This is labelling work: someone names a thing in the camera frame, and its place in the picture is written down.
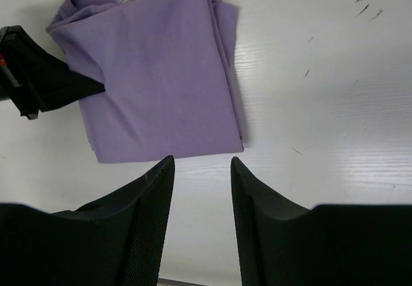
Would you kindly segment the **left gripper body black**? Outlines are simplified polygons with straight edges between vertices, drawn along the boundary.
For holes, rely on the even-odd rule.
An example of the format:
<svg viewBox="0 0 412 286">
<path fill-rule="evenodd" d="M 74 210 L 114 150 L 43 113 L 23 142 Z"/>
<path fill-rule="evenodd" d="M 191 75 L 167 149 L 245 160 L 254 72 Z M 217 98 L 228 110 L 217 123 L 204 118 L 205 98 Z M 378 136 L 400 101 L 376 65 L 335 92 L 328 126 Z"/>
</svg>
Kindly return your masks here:
<svg viewBox="0 0 412 286">
<path fill-rule="evenodd" d="M 35 120 L 41 110 L 38 45 L 20 25 L 1 28 L 1 87 L 22 117 Z"/>
</svg>

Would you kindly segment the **lavender t shirt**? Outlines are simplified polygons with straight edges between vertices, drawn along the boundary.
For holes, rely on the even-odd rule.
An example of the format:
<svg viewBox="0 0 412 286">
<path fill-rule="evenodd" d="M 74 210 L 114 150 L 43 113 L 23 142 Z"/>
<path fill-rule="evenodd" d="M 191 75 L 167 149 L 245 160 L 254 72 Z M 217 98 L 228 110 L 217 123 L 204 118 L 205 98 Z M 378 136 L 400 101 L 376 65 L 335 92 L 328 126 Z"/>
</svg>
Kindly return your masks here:
<svg viewBox="0 0 412 286">
<path fill-rule="evenodd" d="M 64 0 L 47 27 L 71 70 L 101 164 L 240 153 L 237 8 L 222 0 Z"/>
</svg>

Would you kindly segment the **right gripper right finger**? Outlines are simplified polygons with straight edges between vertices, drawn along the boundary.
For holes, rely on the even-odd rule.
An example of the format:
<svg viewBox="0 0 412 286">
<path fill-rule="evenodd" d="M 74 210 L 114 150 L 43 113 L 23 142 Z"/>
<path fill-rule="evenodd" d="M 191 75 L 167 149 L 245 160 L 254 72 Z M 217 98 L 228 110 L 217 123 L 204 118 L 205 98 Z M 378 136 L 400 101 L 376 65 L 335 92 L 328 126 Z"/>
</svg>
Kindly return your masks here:
<svg viewBox="0 0 412 286">
<path fill-rule="evenodd" d="M 410 205 L 304 208 L 230 165 L 244 285 L 410 285 Z"/>
</svg>

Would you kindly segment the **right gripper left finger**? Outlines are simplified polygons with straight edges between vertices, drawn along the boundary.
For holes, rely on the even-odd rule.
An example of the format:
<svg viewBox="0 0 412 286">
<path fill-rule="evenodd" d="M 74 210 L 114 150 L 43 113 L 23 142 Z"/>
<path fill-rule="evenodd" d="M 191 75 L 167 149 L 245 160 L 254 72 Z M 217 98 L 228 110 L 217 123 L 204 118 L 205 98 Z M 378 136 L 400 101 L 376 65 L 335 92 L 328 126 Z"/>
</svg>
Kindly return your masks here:
<svg viewBox="0 0 412 286">
<path fill-rule="evenodd" d="M 2 285 L 156 285 L 174 158 L 74 211 L 1 205 Z"/>
</svg>

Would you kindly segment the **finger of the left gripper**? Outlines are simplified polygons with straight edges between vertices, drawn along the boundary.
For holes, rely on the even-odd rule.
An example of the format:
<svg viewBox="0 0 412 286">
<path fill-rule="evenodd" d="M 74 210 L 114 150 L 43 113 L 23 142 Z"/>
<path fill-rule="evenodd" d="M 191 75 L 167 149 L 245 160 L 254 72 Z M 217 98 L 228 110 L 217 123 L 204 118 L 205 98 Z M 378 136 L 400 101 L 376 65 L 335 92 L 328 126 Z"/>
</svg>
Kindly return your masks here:
<svg viewBox="0 0 412 286">
<path fill-rule="evenodd" d="M 83 98 L 105 92 L 102 83 L 69 69 L 39 45 L 41 112 L 65 107 Z"/>
</svg>

